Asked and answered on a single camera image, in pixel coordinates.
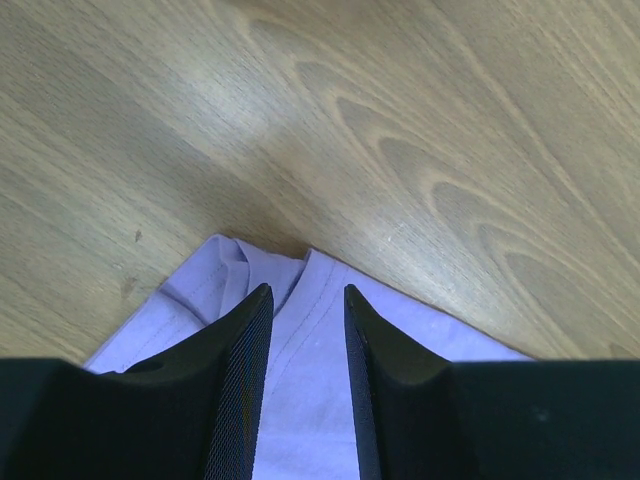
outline cloth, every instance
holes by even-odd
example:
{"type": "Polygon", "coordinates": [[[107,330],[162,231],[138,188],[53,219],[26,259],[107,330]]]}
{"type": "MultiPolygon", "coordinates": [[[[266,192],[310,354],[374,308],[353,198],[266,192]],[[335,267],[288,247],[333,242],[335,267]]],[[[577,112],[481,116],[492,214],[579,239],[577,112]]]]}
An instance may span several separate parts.
{"type": "Polygon", "coordinates": [[[459,320],[316,250],[304,260],[211,237],[87,362],[103,373],[175,345],[229,312],[261,283],[275,316],[255,479],[357,479],[358,460],[344,340],[343,289],[416,341],[452,361],[524,360],[459,320]]]}

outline purple cloth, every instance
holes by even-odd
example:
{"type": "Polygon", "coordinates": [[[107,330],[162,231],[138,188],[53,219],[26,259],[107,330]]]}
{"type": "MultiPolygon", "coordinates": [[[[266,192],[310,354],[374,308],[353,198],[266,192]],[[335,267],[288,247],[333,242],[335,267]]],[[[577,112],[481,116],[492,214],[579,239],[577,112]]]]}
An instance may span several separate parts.
{"type": "Polygon", "coordinates": [[[87,362],[124,371],[214,322],[261,283],[275,317],[256,479],[357,479],[343,289],[356,285],[391,323],[453,361],[524,360],[490,337],[310,250],[305,260],[211,237],[87,362]]]}

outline lavender fabric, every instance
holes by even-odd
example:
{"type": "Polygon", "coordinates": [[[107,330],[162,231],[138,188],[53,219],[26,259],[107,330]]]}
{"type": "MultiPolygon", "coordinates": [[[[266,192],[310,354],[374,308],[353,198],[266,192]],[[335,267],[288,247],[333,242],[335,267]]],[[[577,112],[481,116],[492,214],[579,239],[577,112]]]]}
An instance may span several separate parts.
{"type": "Polygon", "coordinates": [[[275,317],[254,466],[255,479],[357,479],[344,340],[343,289],[452,361],[524,360],[492,338],[316,250],[304,260],[211,237],[87,362],[121,372],[231,310],[261,283],[275,317]]]}

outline folded cloth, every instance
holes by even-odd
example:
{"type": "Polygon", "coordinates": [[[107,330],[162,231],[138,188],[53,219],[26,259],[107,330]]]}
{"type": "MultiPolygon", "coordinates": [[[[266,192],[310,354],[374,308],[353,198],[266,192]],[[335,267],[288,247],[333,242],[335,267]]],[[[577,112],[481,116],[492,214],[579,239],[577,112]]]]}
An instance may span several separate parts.
{"type": "Polygon", "coordinates": [[[459,320],[316,250],[304,260],[211,237],[87,362],[121,372],[229,312],[261,283],[275,316],[254,465],[256,479],[357,479],[343,289],[356,285],[387,320],[452,361],[524,360],[459,320]]]}

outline wooden surface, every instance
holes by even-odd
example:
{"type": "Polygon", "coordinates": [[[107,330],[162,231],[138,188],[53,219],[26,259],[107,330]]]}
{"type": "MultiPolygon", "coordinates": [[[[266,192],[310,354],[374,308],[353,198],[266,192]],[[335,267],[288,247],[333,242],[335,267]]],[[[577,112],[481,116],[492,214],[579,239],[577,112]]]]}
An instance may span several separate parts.
{"type": "Polygon", "coordinates": [[[82,361],[224,232],[640,355],[638,32],[633,0],[2,0],[0,354],[82,361]]]}

